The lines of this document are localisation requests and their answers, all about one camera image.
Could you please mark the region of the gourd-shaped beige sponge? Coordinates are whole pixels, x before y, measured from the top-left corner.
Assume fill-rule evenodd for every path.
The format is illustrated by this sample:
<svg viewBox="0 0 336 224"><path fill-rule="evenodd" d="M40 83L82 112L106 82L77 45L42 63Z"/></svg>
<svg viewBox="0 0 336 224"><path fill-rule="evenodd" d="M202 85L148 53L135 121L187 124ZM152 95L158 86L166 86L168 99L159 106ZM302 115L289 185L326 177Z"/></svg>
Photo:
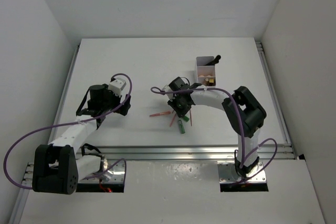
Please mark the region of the gourd-shaped beige sponge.
<svg viewBox="0 0 336 224"><path fill-rule="evenodd" d="M212 74L200 74L198 75L198 78L212 78L214 75Z"/></svg>

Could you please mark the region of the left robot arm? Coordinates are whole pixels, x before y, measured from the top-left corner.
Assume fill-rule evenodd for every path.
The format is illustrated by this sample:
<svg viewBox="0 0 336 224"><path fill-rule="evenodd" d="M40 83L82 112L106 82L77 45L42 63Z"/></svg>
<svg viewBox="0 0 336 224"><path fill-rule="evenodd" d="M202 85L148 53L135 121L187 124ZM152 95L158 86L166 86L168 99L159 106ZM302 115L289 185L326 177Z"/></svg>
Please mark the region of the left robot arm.
<svg viewBox="0 0 336 224"><path fill-rule="evenodd" d="M130 95L122 100L126 82L121 78L88 88L76 110L75 123L60 137L35 150L32 188L35 192L70 195L87 177L102 177L107 160L86 142L105 120L108 112L127 115Z"/></svg>

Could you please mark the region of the white organizer box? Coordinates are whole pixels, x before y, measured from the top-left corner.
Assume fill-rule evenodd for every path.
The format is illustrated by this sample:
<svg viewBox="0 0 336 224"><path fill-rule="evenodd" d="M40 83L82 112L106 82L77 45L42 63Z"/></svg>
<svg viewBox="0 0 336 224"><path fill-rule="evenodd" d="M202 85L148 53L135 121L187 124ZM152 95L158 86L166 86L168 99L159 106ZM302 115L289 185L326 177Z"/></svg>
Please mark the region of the white organizer box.
<svg viewBox="0 0 336 224"><path fill-rule="evenodd" d="M195 82L200 83L204 86L205 79L206 78L198 78L198 75L200 74L212 74L214 75L212 78L209 79L214 79L214 83L210 83L208 86L209 87L214 87L216 86L216 71L215 71L215 65L214 66L205 66L208 62L212 61L215 58L215 56L199 56L196 57L195 60L195 70L194 70L194 76L195 76Z"/></svg>

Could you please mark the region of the green bottle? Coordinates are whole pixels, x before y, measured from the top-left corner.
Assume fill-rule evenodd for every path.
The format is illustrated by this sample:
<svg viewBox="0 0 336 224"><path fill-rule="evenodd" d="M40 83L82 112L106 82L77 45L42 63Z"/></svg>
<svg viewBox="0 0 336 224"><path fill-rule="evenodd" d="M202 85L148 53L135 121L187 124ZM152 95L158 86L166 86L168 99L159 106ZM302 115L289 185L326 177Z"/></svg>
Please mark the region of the green bottle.
<svg viewBox="0 0 336 224"><path fill-rule="evenodd" d="M182 119L183 119L185 122L188 122L188 121L190 120L189 117L187 117L187 116L183 116Z"/></svg>
<svg viewBox="0 0 336 224"><path fill-rule="evenodd" d="M182 120L178 120L178 129L179 129L179 132L181 133L181 134L185 134L185 128L184 128L184 125L183 125L183 122L182 122Z"/></svg>

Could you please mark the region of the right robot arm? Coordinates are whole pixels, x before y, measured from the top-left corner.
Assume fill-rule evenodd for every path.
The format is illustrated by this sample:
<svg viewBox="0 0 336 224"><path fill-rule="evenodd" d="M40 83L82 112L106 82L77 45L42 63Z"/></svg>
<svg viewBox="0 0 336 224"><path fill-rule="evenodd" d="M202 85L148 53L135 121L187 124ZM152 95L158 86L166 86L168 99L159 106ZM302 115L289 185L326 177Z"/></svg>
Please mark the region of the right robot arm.
<svg viewBox="0 0 336 224"><path fill-rule="evenodd" d="M246 178L257 166L258 134L267 114L247 87L240 86L230 94L200 83L189 85L177 77L162 91L169 98L168 105L179 117L184 117L193 105L224 111L230 126L238 135L238 152L235 157L237 174Z"/></svg>

